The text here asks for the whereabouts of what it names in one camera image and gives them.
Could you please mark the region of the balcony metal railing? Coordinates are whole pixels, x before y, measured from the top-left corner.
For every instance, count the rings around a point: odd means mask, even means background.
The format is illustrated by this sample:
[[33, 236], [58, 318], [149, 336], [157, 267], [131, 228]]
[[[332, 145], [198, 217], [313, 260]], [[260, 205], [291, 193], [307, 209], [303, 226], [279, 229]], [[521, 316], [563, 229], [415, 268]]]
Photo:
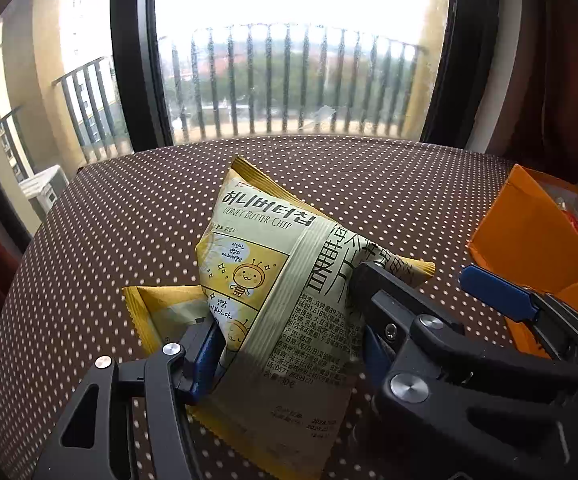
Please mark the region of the balcony metal railing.
[[[298, 36], [289, 25], [276, 32], [249, 25], [221, 35], [209, 29], [206, 44], [202, 35], [188, 47], [164, 41], [160, 75], [174, 144], [280, 132], [405, 136], [426, 48], [380, 36], [368, 41], [360, 32], [348, 39], [344, 29], [332, 44], [321, 26]], [[69, 70], [51, 87], [85, 162], [130, 152], [110, 56]], [[0, 112], [0, 142], [21, 184], [36, 172], [22, 110], [19, 104]]]

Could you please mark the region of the red clear cookie snack bag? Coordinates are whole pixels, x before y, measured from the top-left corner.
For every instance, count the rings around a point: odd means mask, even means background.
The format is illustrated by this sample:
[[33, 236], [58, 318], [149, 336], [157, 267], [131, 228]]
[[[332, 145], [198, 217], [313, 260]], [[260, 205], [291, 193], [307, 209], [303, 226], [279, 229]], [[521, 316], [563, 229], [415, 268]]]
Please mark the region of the red clear cookie snack bag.
[[572, 229], [574, 229], [574, 231], [577, 232], [577, 235], [578, 235], [578, 218], [577, 218], [577, 215], [574, 214], [573, 211], [569, 210], [569, 206], [566, 204], [566, 201], [564, 200], [563, 197], [557, 197], [556, 198], [556, 204], [557, 204], [559, 210], [562, 212], [562, 214], [566, 217], [566, 220], [568, 220], [569, 224], [572, 226]]

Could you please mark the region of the white air conditioner unit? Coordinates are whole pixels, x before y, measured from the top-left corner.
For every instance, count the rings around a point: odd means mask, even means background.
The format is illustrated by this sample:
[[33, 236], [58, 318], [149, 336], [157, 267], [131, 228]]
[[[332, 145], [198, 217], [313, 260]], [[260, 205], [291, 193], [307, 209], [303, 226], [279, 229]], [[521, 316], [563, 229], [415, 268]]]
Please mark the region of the white air conditioner unit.
[[22, 180], [19, 186], [39, 220], [44, 222], [54, 203], [68, 187], [68, 178], [60, 165], [54, 165]]

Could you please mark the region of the yellow honey butter chip bag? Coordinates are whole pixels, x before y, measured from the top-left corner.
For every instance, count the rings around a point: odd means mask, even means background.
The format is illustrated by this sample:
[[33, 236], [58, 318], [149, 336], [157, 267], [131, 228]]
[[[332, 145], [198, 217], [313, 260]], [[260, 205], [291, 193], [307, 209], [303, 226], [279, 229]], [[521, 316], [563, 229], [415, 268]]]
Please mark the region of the yellow honey butter chip bag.
[[194, 286], [127, 286], [147, 352], [213, 320], [223, 335], [193, 416], [280, 479], [316, 479], [359, 372], [364, 320], [348, 284], [364, 262], [411, 287], [435, 266], [389, 252], [301, 202], [243, 158], [196, 247]]

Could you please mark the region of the orange cardboard box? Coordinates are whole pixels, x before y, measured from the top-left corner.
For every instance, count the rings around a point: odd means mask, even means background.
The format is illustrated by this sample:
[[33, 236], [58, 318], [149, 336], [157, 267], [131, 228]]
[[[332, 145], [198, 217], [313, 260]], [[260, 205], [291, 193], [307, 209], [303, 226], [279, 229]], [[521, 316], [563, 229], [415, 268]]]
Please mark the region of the orange cardboard box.
[[469, 242], [478, 266], [549, 292], [578, 311], [578, 235], [556, 204], [578, 218], [578, 186], [514, 165]]

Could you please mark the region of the black window frame post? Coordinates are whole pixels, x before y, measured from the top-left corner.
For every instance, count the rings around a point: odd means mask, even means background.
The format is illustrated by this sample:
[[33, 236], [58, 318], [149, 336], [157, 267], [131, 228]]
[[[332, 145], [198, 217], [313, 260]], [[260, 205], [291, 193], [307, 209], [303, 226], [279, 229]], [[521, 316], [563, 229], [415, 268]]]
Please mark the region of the black window frame post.
[[155, 23], [155, 0], [110, 0], [113, 62], [132, 148], [173, 144]]

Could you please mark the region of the dark red curtain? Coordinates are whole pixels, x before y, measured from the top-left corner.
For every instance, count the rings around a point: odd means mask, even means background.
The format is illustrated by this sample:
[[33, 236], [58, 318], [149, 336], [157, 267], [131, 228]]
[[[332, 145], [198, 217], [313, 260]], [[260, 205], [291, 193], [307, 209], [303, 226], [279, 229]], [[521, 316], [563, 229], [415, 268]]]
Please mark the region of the dark red curtain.
[[578, 0], [530, 0], [528, 79], [504, 155], [578, 181]]

